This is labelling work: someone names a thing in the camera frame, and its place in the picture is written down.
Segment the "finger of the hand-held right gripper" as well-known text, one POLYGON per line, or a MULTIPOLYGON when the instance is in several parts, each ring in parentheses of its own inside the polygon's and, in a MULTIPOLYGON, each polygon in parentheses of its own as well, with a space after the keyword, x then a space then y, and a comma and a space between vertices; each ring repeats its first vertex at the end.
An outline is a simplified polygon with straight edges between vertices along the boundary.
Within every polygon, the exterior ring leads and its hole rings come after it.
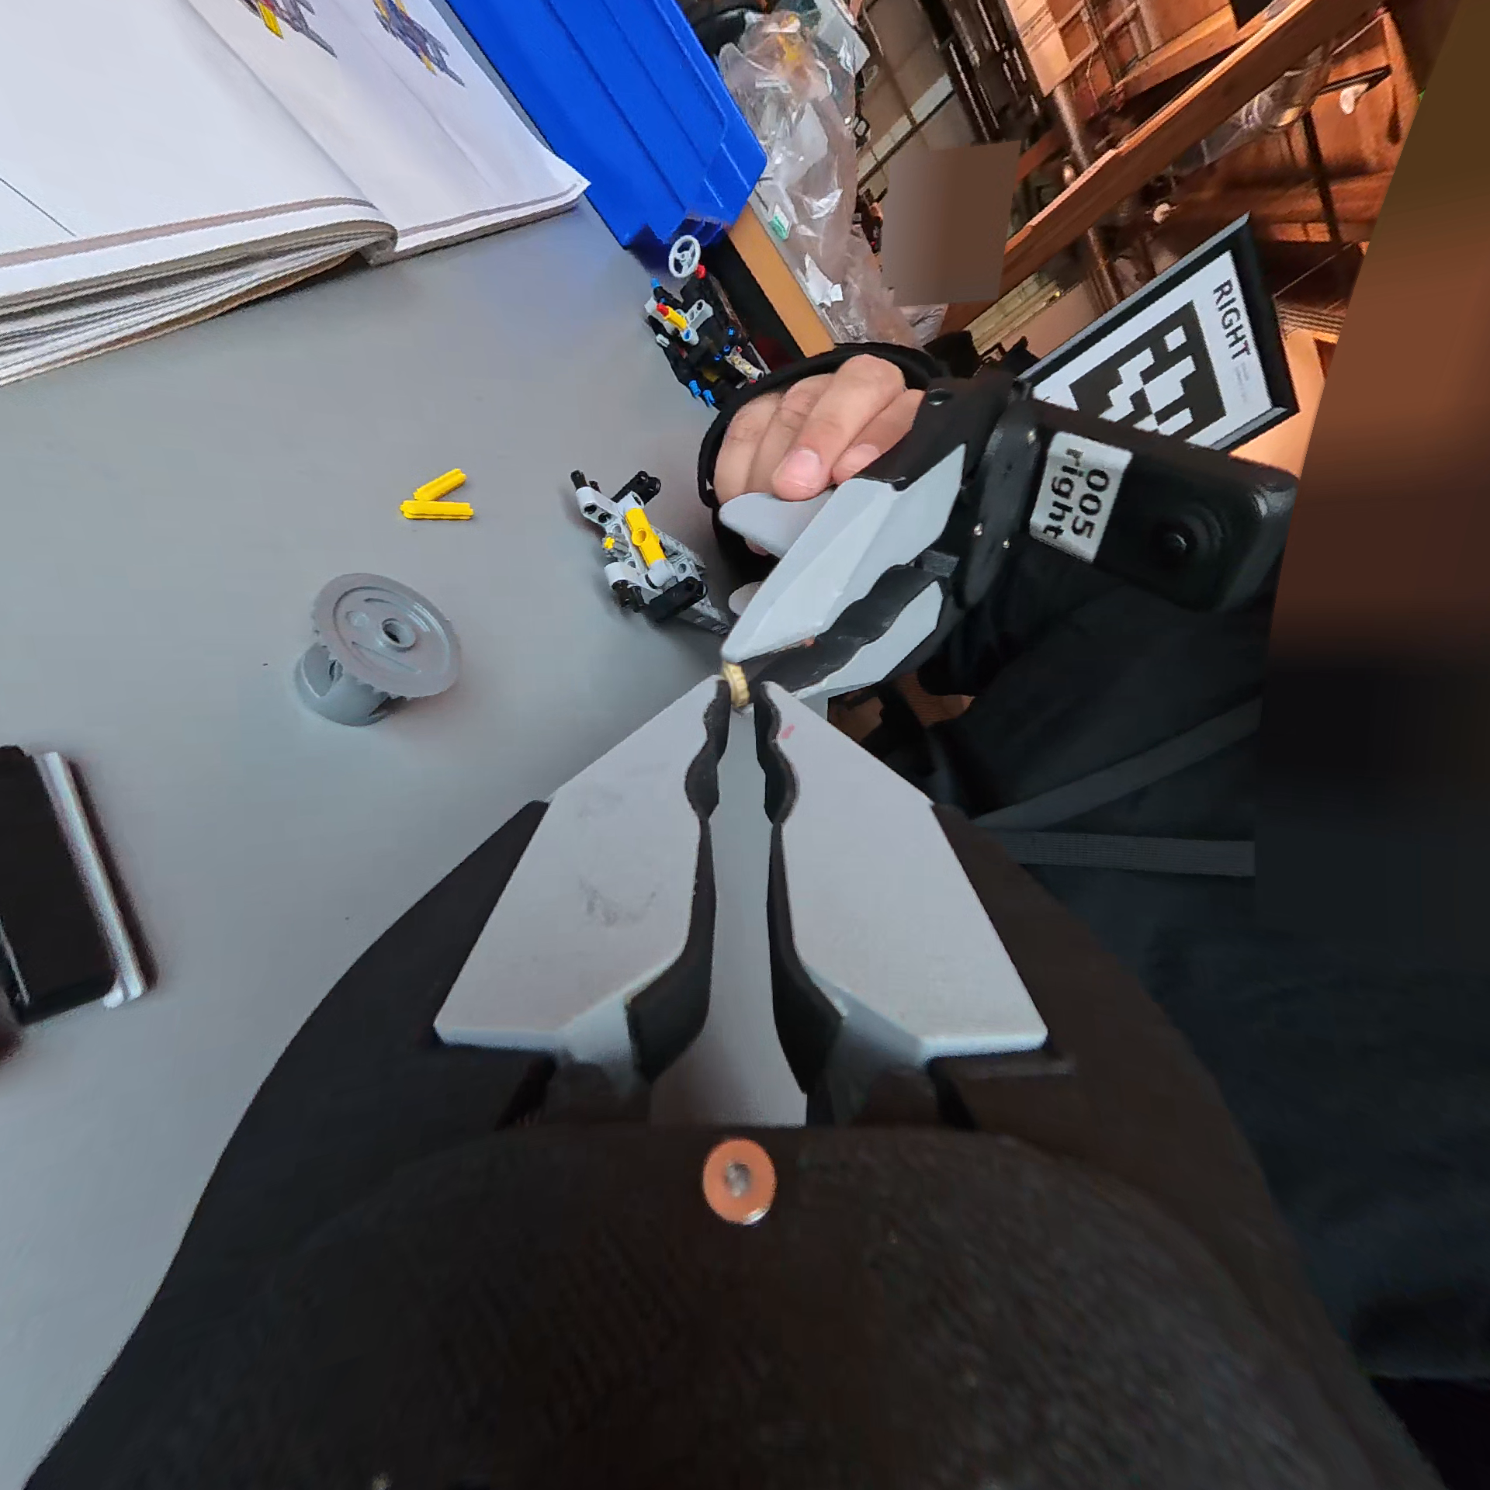
POLYGON ((761 660, 782 646, 769 641, 761 593, 792 575, 823 578, 858 600, 883 571, 926 571, 917 566, 952 513, 963 486, 965 449, 959 445, 918 477, 897 481, 858 476, 807 502, 771 495, 743 495, 727 504, 722 523, 775 557, 730 633, 720 646, 723 664, 761 678, 761 660))
POLYGON ((761 683, 798 701, 853 696, 901 671, 938 633, 945 582, 931 571, 883 571, 863 596, 823 578, 769 582, 761 683))

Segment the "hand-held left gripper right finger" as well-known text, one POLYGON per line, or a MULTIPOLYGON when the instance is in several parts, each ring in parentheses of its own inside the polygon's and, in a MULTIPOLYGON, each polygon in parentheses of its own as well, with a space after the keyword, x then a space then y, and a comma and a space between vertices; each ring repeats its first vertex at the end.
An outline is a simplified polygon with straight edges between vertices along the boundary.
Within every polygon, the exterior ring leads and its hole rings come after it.
POLYGON ((773 1017, 800 1091, 1041 1050, 1046 1022, 931 802, 775 683, 753 722, 773 1017))

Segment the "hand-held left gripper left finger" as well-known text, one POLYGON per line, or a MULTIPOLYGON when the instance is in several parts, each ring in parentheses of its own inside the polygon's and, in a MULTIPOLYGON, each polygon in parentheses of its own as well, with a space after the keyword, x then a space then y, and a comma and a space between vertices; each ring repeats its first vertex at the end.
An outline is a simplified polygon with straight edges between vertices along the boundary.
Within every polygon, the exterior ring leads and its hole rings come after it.
POLYGON ((434 1018, 447 1047, 652 1082, 695 1041, 714 956, 711 818, 732 717, 698 683, 564 782, 434 1018))

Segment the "dark grey lego differential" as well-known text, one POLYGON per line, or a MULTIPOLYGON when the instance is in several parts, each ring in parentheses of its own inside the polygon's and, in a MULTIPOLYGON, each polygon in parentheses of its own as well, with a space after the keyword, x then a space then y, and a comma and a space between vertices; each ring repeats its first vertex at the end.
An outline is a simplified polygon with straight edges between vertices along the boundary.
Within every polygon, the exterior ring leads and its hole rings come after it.
POLYGON ((434 699, 459 676, 459 641, 418 591, 374 573, 344 573, 310 603, 312 641, 292 671, 314 715, 367 727, 434 699))

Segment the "person's right forearm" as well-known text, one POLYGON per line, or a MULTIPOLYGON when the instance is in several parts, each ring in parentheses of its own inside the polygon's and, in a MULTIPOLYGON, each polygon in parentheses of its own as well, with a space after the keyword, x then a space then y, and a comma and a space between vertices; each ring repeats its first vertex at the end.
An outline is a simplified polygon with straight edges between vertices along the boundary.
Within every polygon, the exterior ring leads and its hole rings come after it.
POLYGON ((1090 770, 1257 694, 1277 578, 1238 609, 1190 610, 1021 543, 918 680, 970 701, 952 740, 981 770, 1090 770))

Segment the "lego chassis assembly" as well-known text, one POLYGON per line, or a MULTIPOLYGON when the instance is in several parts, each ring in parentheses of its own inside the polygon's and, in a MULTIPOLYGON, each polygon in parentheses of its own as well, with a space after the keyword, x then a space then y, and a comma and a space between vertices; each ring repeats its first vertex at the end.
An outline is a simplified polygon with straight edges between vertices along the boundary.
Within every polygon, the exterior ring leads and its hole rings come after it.
POLYGON ((753 389, 768 369, 743 332, 725 291, 702 263, 697 236, 667 250, 665 273, 649 282, 643 316, 675 382, 697 401, 720 408, 753 389))

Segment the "person's right hand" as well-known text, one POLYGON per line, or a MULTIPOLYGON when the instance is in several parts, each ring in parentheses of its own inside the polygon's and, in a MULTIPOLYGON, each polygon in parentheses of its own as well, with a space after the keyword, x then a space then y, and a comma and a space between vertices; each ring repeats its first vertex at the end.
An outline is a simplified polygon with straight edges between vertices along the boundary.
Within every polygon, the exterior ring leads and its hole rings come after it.
POLYGON ((722 408, 700 444, 697 490, 736 575, 761 580, 773 561, 723 527, 727 504, 750 493, 807 502, 862 474, 910 433, 943 374, 913 348, 835 348, 755 382, 748 398, 722 408))

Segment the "person's body in black clothing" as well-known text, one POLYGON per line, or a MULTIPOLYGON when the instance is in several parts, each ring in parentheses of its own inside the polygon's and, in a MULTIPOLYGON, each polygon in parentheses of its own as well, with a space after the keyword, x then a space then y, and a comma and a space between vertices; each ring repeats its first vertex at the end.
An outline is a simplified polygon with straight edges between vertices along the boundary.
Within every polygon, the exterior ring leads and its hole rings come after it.
MULTIPOLYGON (((943 740, 972 813, 1151 749, 1090 770, 989 774, 952 726, 943 740)), ((1215 1077, 1330 1322, 1367 1371, 1486 1382, 1486 979, 1277 935, 1238 880, 1035 875, 1215 1077)))

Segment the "pile of clear plastic bags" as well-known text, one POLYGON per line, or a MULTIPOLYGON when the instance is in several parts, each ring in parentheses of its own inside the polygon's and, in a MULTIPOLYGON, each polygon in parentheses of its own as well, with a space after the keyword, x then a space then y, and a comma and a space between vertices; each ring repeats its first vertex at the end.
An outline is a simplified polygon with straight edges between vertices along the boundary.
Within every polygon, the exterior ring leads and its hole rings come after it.
POLYGON ((855 84, 817 4, 750 14, 720 48, 722 84, 766 163, 752 210, 835 343, 918 348, 855 224, 855 84))

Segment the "wooden shelving rack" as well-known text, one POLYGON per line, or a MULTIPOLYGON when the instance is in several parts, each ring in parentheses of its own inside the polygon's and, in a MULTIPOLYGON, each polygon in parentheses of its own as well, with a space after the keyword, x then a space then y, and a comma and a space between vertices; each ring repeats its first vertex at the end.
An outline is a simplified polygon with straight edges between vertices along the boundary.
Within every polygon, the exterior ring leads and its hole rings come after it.
POLYGON ((995 302, 945 337, 1043 355, 1245 218, 1284 332, 1337 344, 1458 4, 1220 6, 1083 121, 1090 158, 1035 162, 1050 204, 1014 229, 995 302))

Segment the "blue plastic bin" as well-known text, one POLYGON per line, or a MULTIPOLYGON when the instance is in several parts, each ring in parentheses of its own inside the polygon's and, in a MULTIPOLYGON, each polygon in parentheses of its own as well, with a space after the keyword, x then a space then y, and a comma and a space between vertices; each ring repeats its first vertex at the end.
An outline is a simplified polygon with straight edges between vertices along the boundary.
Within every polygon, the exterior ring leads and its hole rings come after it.
POLYGON ((727 236, 766 156, 679 4, 450 7, 626 250, 727 236))

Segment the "black flat case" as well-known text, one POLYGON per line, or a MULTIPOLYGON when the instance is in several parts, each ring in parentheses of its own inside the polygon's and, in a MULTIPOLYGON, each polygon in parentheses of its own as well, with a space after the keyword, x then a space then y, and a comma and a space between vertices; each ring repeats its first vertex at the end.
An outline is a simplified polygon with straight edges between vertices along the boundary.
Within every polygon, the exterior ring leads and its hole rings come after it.
POLYGON ((1 749, 3 1041, 150 992, 156 965, 74 765, 1 749))

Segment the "white instruction booklet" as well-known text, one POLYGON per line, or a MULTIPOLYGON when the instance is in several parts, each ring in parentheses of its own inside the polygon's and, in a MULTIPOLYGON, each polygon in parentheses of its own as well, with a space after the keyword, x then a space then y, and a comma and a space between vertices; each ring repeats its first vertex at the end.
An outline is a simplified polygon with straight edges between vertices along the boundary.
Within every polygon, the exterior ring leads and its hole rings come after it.
POLYGON ((3 2, 1 382, 567 211, 422 2, 3 2))

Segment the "light grey lego frame assembly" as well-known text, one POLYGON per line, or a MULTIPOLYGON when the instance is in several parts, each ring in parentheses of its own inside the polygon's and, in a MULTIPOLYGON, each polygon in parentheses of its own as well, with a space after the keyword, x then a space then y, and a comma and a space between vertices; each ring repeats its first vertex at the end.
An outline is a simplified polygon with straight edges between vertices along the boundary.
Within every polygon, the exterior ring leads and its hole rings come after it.
POLYGON ((603 578, 617 605, 652 625, 677 621, 716 637, 729 632, 698 555, 656 529, 647 513, 647 504, 661 488, 658 477, 636 472, 606 495, 597 483, 574 470, 571 488, 580 516, 601 538, 603 578))

